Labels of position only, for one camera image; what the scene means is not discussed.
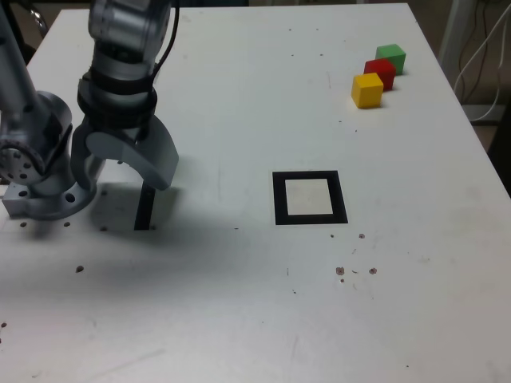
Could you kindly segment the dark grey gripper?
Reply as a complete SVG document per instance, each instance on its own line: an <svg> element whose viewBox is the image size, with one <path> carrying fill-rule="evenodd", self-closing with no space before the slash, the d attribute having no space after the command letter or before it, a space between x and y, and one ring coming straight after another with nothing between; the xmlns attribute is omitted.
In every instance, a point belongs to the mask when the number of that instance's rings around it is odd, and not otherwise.
<svg viewBox="0 0 511 383"><path fill-rule="evenodd" d="M179 162L172 137L157 118L150 120L88 120L74 130L71 170L82 188L95 188L105 160L134 169L150 187L170 187Z"/></svg>

